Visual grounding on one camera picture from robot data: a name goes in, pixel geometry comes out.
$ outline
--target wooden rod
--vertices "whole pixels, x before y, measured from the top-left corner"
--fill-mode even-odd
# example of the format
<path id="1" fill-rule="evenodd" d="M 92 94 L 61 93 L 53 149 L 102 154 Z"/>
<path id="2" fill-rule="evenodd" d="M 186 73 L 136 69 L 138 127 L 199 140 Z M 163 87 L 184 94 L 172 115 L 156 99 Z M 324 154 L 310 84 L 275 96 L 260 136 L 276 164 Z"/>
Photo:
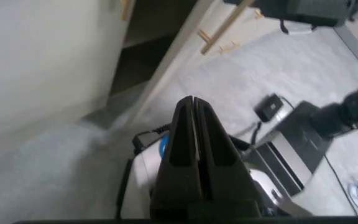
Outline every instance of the wooden rod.
<path id="1" fill-rule="evenodd" d="M 255 0 L 243 0 L 230 16 L 221 24 L 218 30 L 214 33 L 214 35 L 210 38 L 210 40 L 206 43 L 206 45 L 201 49 L 201 53 L 205 55 L 211 47 L 216 43 L 216 41 L 224 34 L 227 28 L 240 16 L 240 14 L 244 11 L 244 9 L 254 3 Z"/>

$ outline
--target small black device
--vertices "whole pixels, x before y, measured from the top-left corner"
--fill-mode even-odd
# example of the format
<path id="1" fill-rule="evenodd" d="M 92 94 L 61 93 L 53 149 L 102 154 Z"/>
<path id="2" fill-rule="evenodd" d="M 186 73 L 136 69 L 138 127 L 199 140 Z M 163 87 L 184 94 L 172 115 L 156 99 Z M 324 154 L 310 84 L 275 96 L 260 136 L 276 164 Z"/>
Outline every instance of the small black device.
<path id="1" fill-rule="evenodd" d="M 254 111 L 264 123 L 269 122 L 283 107 L 283 102 L 276 94 L 266 96 L 255 108 Z"/>

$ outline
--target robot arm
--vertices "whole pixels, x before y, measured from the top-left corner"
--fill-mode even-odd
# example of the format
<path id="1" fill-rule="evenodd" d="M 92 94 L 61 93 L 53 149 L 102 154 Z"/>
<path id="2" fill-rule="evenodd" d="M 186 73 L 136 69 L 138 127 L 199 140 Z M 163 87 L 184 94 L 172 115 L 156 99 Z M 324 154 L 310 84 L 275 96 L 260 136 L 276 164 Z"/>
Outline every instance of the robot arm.
<path id="1" fill-rule="evenodd" d="M 358 127 L 358 90 L 341 104 L 327 105 L 311 115 L 311 124 L 324 138 L 347 133 Z"/>

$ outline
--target white floor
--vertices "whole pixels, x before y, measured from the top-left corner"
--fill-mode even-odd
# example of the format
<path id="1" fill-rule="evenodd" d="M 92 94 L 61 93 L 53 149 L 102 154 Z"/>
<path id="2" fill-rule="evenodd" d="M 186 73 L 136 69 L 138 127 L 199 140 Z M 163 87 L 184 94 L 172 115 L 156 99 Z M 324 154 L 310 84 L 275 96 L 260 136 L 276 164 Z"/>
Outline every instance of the white floor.
<path id="1" fill-rule="evenodd" d="M 113 218 L 131 138 L 170 122 L 184 96 L 209 101 L 227 132 L 248 141 L 243 130 L 257 121 L 252 109 L 263 96 L 278 93 L 293 104 L 307 100 L 318 106 L 341 101 L 358 88 L 358 61 L 331 29 L 303 36 L 277 32 L 177 77 L 127 130 L 122 126 L 128 107 L 143 86 L 0 157 L 0 223 Z M 358 131 L 338 138 L 328 157 L 344 185 L 358 179 Z M 295 201 L 316 215 L 352 215 L 325 161 Z"/>

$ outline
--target white wall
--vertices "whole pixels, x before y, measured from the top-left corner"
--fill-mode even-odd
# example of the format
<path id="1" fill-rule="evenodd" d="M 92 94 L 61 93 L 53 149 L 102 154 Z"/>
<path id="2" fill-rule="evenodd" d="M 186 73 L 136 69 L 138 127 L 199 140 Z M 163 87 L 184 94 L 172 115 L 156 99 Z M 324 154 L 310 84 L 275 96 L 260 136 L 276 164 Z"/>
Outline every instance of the white wall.
<path id="1" fill-rule="evenodd" d="M 117 0 L 0 0 L 0 153 L 104 105 L 120 10 Z"/>

